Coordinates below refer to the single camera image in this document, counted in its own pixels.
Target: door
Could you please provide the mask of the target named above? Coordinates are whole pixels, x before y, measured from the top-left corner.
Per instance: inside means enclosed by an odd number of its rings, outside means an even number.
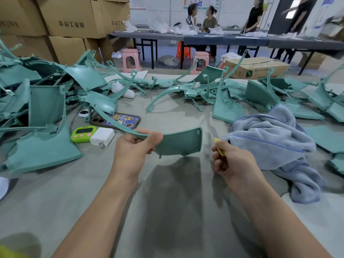
[[[271,22],[271,26],[269,29],[269,34],[283,34],[287,33],[290,29],[291,23],[293,21],[293,18],[295,16],[295,13],[285,13],[282,14],[285,10],[289,9],[294,6],[295,4],[298,4],[300,0],[280,0],[276,13],[273,17],[273,21]],[[315,5],[317,0],[311,0],[312,1],[312,9]]]

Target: hand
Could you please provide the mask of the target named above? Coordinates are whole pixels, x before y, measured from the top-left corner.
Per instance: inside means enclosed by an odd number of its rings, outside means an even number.
[[[218,149],[226,152],[221,156]],[[218,140],[212,147],[213,172],[220,174],[229,189],[240,199],[247,196],[248,190],[259,192],[260,186],[267,183],[251,152]]]
[[[148,134],[145,140],[136,138],[127,133],[117,139],[114,150],[114,162],[108,180],[119,183],[129,183],[133,187],[137,185],[138,176],[144,164],[147,154],[155,151],[163,135],[146,129],[136,129],[141,134]]]

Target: green digital timer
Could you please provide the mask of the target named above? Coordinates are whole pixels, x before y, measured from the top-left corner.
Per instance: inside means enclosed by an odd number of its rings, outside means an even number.
[[[81,126],[73,131],[71,134],[71,140],[74,143],[90,142],[90,138],[96,132],[96,126]]]

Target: white power adapter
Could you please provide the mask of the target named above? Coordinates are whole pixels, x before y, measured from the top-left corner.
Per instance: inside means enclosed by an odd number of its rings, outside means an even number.
[[[108,128],[98,128],[97,131],[90,138],[92,145],[107,147],[115,136],[115,131]]]

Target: blue towel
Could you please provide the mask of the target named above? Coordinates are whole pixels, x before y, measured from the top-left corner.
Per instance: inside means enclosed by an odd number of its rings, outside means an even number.
[[[224,140],[250,151],[262,170],[293,182],[290,198],[295,203],[320,201],[322,177],[306,163],[306,153],[316,151],[316,144],[296,124],[293,114],[283,105],[269,114],[239,118]]]

